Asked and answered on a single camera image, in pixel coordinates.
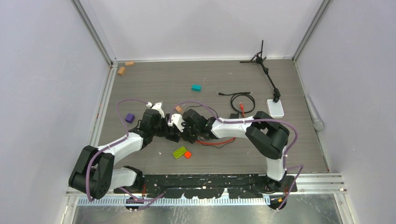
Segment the black power adapter with cord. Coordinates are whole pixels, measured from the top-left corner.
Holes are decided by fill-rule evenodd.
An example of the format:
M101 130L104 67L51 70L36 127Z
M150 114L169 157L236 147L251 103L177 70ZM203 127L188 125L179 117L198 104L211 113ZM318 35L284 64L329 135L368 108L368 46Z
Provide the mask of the black power adapter with cord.
M190 108L195 108L195 107L202 107L202 105L188 106L188 107L185 109L185 112L186 112L187 110L189 110ZM214 112L214 113L218 116L218 113L217 113L213 108L209 107L209 111ZM238 113L231 113L231 114L230 114L230 118L232 118L232 119L233 119L233 118L239 118L239 114L238 114ZM222 148L222 147L224 147L224 146L226 146L226 145L228 145L228 144L233 143L233 142L235 141L235 139L236 139L235 137L232 137L231 139L228 139L228 140L223 141L223 142L207 142L207 141L209 141L209 140L205 140L205 139L199 138L199 139L196 141L196 143L199 143L199 144L201 144L202 146L205 146L205 147Z

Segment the white box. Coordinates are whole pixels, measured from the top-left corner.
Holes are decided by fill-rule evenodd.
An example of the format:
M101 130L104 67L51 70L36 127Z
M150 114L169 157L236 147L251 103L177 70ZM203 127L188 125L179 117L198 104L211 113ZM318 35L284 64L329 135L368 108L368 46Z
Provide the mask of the white box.
M268 99L267 100L267 109L268 109L269 115L274 119L279 119L284 116L284 110L283 110L281 100L278 100L277 102L275 102L273 99Z

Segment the black network switch box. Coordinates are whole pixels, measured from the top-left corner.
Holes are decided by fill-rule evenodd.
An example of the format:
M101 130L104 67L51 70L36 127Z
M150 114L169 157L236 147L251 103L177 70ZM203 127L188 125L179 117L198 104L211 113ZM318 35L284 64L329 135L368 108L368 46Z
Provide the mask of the black network switch box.
M165 139L178 143L180 141L179 131L168 131L165 135Z

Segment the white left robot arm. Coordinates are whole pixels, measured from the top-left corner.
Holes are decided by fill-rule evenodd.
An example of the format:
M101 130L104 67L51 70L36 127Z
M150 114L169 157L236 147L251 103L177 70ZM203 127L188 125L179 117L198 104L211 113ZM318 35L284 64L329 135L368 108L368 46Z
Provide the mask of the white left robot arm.
M145 148L154 136L168 128L167 119L158 109L147 109L138 127L100 147L85 146L69 177L69 187L85 193L90 201L101 199L109 190L126 188L132 193L143 189L142 171L132 166L115 169L126 156Z

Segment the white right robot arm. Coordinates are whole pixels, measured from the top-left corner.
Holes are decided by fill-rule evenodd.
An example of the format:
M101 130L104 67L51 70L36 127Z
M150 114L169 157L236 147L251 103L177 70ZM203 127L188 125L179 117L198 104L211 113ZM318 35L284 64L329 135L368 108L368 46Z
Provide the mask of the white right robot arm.
M189 109L183 115L173 115L171 122L180 129L181 137L191 143L199 137L206 140L228 137L248 139L266 158L267 187L276 192L285 186L287 171L284 153L290 132L282 124L274 122L267 113L258 111L256 115L247 118L206 119L195 110Z

